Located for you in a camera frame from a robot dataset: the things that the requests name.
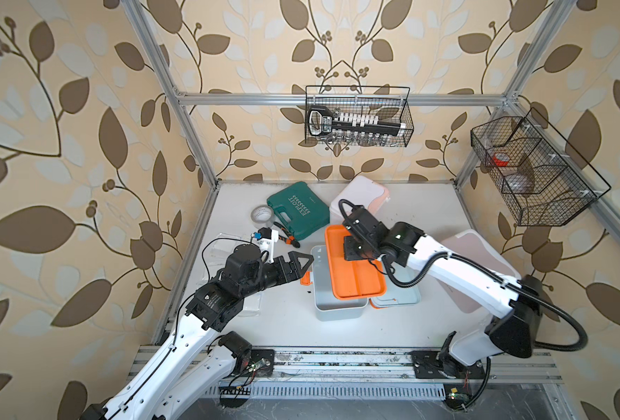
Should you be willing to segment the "green plastic tool case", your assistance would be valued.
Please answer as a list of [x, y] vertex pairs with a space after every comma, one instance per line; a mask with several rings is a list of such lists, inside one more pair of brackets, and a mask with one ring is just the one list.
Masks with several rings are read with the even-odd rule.
[[302, 181], [269, 196], [266, 204], [297, 241], [330, 222], [329, 207]]

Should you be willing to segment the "white box pink trim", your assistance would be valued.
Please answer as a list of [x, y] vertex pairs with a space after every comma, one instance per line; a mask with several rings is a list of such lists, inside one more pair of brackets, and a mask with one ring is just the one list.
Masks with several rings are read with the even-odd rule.
[[390, 191], [386, 187], [364, 175], [357, 175], [331, 201], [329, 206], [330, 224], [336, 225], [343, 222], [343, 216], [338, 206], [340, 200], [347, 200], [355, 205], [363, 205], [372, 215], [376, 215], [390, 199]]

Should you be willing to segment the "orange tray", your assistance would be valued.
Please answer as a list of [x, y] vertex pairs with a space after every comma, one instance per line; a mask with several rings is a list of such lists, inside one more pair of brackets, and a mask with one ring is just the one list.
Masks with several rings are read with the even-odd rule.
[[367, 260], [348, 261], [345, 258], [344, 238], [350, 234], [342, 225], [331, 225], [325, 230], [329, 272], [334, 296], [339, 300], [380, 297], [387, 290], [385, 276]]

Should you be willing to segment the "orange black pliers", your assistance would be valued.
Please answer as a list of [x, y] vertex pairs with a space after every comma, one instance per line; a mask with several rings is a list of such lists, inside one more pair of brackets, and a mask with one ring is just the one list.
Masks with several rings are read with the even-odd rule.
[[301, 245], [295, 239], [295, 237], [291, 234], [291, 232], [281, 223], [274, 222], [273, 225], [281, 232], [280, 238], [288, 245], [293, 246], [296, 249], [299, 249]]

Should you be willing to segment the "blue box orange trim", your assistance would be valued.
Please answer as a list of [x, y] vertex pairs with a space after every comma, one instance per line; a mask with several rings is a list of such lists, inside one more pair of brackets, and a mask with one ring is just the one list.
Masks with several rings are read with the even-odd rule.
[[377, 310], [414, 306], [421, 301], [417, 288], [401, 289], [396, 287], [389, 278], [386, 280], [386, 292], [372, 299], [340, 300], [334, 296], [329, 275], [329, 260], [325, 245], [311, 249], [314, 258], [313, 266], [301, 280], [303, 285], [313, 285], [315, 294], [315, 315], [320, 321], [352, 320], [359, 318], [367, 304]]

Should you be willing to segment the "red tape roll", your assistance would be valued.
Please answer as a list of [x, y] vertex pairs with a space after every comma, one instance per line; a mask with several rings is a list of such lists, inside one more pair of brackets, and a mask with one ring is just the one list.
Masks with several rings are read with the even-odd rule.
[[495, 167], [508, 167], [511, 163], [510, 156], [504, 152], [495, 152], [490, 159]]

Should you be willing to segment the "grey duct tape roll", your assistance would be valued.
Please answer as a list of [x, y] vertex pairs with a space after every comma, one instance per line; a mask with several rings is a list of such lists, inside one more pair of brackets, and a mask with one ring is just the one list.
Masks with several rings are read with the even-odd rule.
[[250, 212], [252, 223], [258, 228], [271, 228], [275, 222], [276, 215], [273, 209], [267, 205], [256, 206]]

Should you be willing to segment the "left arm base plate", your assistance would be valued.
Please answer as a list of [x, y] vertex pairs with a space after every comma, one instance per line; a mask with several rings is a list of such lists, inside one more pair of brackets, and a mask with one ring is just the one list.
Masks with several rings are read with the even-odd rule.
[[237, 332], [229, 332], [217, 341], [219, 347], [227, 348], [235, 367], [233, 376], [253, 374], [268, 377], [273, 373], [276, 352], [272, 348], [254, 348]]

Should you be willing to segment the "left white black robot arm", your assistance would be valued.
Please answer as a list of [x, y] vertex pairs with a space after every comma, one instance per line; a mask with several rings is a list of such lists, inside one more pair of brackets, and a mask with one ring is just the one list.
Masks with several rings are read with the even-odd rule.
[[301, 280], [314, 259], [291, 251], [271, 258], [241, 243], [208, 283], [180, 307], [173, 332], [133, 380], [105, 404], [91, 404], [83, 419], [176, 419], [222, 379], [240, 376], [252, 345], [225, 332], [246, 298]]

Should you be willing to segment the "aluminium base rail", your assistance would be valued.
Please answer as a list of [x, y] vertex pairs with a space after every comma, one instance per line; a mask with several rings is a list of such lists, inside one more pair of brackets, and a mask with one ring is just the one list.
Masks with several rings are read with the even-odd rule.
[[[417, 356], [412, 348], [273, 348], [271, 365], [260, 369], [258, 380], [278, 382], [462, 382], [484, 377], [484, 364], [469, 374], [447, 376], [429, 367], [430, 356]], [[495, 384], [560, 384], [562, 373], [553, 356], [537, 351], [529, 359], [509, 355], [491, 358], [489, 382]]]

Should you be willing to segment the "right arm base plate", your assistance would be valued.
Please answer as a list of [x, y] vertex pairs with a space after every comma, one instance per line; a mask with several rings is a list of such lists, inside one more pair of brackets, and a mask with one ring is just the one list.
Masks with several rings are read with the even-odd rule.
[[484, 379], [486, 372], [483, 362], [466, 367], [449, 353], [449, 346], [456, 332], [449, 334], [440, 350], [411, 351], [411, 361], [416, 379], [478, 380]]

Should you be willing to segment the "black socket set rail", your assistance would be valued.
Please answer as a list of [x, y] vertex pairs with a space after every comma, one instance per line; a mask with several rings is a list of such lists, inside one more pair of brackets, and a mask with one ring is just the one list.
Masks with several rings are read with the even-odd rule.
[[400, 137], [409, 129], [403, 122], [386, 122], [377, 115], [331, 111], [327, 107], [310, 108], [306, 112], [305, 124], [312, 136], [350, 131]]

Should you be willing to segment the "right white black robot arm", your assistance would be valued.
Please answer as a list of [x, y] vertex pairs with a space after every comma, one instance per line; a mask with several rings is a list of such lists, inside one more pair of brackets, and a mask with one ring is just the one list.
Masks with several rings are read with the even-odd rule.
[[445, 375], [457, 376], [494, 355], [532, 356], [542, 316], [535, 282], [488, 269], [407, 222], [386, 227], [363, 205], [340, 199], [338, 208], [350, 233], [348, 257], [378, 260], [385, 277], [401, 289], [432, 276], [490, 313], [473, 328], [446, 337], [434, 364]]

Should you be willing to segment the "pink first aid box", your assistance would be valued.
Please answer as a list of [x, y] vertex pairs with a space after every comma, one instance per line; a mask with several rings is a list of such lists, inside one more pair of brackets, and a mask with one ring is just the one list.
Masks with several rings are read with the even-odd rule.
[[[481, 264], [481, 266], [492, 271], [520, 279], [521, 275], [502, 257], [497, 250], [480, 236], [474, 229], [467, 229], [454, 236], [450, 236], [441, 241], [446, 248], [459, 253], [460, 255]], [[446, 283], [439, 283], [446, 294], [454, 301], [458, 309], [463, 313], [474, 313], [481, 308], [480, 304], [468, 295], [459, 292]]]

